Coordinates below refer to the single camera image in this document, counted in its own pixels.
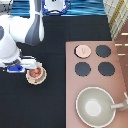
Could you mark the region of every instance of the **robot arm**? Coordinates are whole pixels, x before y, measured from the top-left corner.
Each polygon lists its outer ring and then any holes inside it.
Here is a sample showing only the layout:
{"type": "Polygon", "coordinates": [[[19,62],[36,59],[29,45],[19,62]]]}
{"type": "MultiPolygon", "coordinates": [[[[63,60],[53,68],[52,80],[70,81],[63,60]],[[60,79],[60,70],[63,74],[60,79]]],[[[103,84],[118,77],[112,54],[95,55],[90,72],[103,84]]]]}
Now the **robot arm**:
{"type": "Polygon", "coordinates": [[[44,38],[42,0],[29,0],[29,3],[30,18],[0,16],[0,67],[7,67],[8,72],[20,72],[19,66],[22,71],[37,68],[35,58],[22,56],[16,46],[16,42],[35,46],[44,38]]]}

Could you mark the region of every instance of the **black table surface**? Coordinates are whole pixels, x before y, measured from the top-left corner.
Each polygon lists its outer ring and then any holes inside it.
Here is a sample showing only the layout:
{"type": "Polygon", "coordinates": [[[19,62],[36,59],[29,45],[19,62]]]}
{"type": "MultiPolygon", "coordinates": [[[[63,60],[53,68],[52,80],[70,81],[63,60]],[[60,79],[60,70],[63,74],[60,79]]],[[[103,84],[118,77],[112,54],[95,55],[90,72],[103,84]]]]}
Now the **black table surface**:
{"type": "Polygon", "coordinates": [[[33,47],[17,43],[47,70],[39,86],[25,74],[0,70],[0,128],[66,128],[67,41],[111,41],[107,16],[43,17],[45,37],[33,47]]]}

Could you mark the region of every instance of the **pink mat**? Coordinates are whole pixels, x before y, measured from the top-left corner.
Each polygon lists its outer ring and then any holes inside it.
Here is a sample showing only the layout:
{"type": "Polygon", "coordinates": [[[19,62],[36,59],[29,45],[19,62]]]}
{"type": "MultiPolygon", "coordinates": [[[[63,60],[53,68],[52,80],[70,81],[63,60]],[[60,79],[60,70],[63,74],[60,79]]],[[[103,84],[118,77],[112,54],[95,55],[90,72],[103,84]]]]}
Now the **pink mat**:
{"type": "MultiPolygon", "coordinates": [[[[100,87],[113,97],[115,103],[125,99],[126,87],[117,55],[114,41],[77,41],[66,43],[66,128],[90,128],[81,121],[76,112],[76,98],[80,91],[86,87],[100,87]],[[74,54],[78,45],[87,45],[91,49],[88,58],[81,59],[74,54]],[[99,57],[95,50],[98,45],[107,45],[111,48],[111,55],[106,58],[99,57]],[[112,76],[103,76],[98,71],[101,62],[110,62],[115,67],[112,76]],[[87,62],[91,67],[88,76],[81,77],[75,73],[75,65],[78,62],[87,62]]],[[[113,122],[107,128],[128,128],[128,111],[116,112],[113,122]]]]}

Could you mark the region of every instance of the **black circle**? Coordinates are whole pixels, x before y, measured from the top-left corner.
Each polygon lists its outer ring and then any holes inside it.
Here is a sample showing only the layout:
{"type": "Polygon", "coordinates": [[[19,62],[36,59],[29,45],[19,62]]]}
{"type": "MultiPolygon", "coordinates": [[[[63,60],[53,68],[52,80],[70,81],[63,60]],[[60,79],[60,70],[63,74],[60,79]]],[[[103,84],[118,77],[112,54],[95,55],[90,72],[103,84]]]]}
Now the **black circle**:
{"type": "Polygon", "coordinates": [[[96,54],[100,57],[108,57],[111,54],[111,49],[106,45],[99,45],[96,48],[96,54]]]}
{"type": "Polygon", "coordinates": [[[115,73],[114,66],[109,62],[100,63],[98,70],[103,76],[112,76],[115,73]]]}
{"type": "Polygon", "coordinates": [[[79,62],[75,66],[75,72],[79,76],[87,76],[91,71],[91,68],[86,62],[79,62]]]}

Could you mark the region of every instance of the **cable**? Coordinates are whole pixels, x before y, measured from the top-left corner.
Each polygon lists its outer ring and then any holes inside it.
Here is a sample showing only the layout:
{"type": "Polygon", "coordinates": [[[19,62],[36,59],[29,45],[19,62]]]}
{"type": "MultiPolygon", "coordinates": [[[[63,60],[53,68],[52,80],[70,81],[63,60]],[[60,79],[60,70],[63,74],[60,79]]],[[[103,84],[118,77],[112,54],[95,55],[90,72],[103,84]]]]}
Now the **cable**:
{"type": "Polygon", "coordinates": [[[9,2],[7,13],[9,13],[9,10],[10,10],[9,8],[10,8],[10,5],[11,5],[11,2],[12,2],[12,0],[10,0],[10,2],[9,2]]]}

